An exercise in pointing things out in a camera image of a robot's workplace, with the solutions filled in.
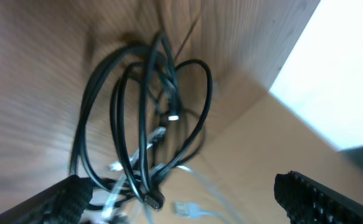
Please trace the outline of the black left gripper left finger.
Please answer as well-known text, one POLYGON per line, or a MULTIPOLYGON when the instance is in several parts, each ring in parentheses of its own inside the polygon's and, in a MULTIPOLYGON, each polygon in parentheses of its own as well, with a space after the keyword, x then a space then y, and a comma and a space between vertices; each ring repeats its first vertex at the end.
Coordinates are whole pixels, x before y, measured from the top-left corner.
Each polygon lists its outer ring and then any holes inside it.
POLYGON ((78 224, 93 196, 93 182, 71 175, 0 214, 0 224, 78 224))

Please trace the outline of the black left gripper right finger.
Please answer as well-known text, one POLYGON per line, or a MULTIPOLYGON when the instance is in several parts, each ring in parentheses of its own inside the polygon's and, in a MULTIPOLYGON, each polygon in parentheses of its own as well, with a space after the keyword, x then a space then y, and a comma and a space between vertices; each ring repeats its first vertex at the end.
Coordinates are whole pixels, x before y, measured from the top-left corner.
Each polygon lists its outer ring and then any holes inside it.
POLYGON ((277 174, 274 196, 293 224, 363 224, 363 205, 290 171, 277 174))

